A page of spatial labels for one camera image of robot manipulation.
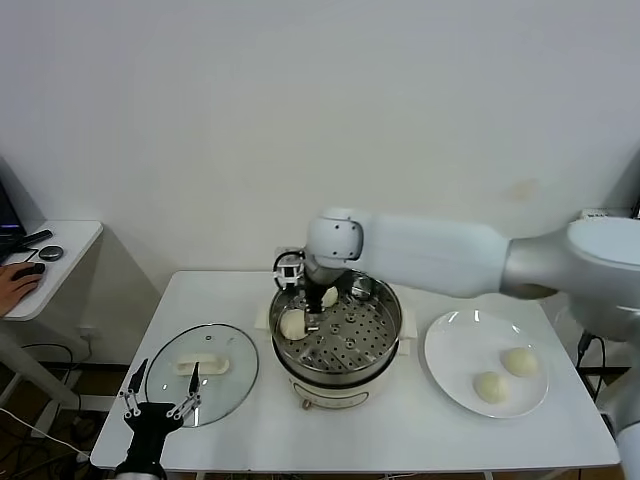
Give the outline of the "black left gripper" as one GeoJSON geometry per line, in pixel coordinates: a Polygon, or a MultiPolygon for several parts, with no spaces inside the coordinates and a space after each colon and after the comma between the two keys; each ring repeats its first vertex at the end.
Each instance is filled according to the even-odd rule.
{"type": "Polygon", "coordinates": [[[123,466],[159,466],[167,436],[180,429],[182,418],[193,413],[201,403],[199,363],[196,362],[187,395],[179,404],[143,402],[139,405],[138,394],[147,364],[148,360],[144,359],[127,387],[118,394],[124,405],[124,417],[128,418],[125,423],[133,432],[123,466]]]}

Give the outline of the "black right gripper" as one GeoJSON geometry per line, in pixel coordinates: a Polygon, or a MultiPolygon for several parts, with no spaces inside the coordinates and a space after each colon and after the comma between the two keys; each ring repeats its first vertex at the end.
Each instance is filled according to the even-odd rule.
{"type": "Polygon", "coordinates": [[[304,285],[306,310],[304,311],[304,331],[311,334],[319,330],[325,319],[323,311],[323,297],[325,286],[307,279],[304,285]]]}

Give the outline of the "person's bare hand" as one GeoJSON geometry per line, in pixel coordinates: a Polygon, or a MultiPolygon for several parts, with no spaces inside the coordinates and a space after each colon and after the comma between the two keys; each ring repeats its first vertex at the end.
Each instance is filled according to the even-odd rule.
{"type": "Polygon", "coordinates": [[[34,263],[22,262],[1,267],[0,315],[2,317],[11,312],[25,296],[38,287],[42,279],[41,274],[32,273],[14,279],[17,273],[31,270],[34,266],[34,263]]]}

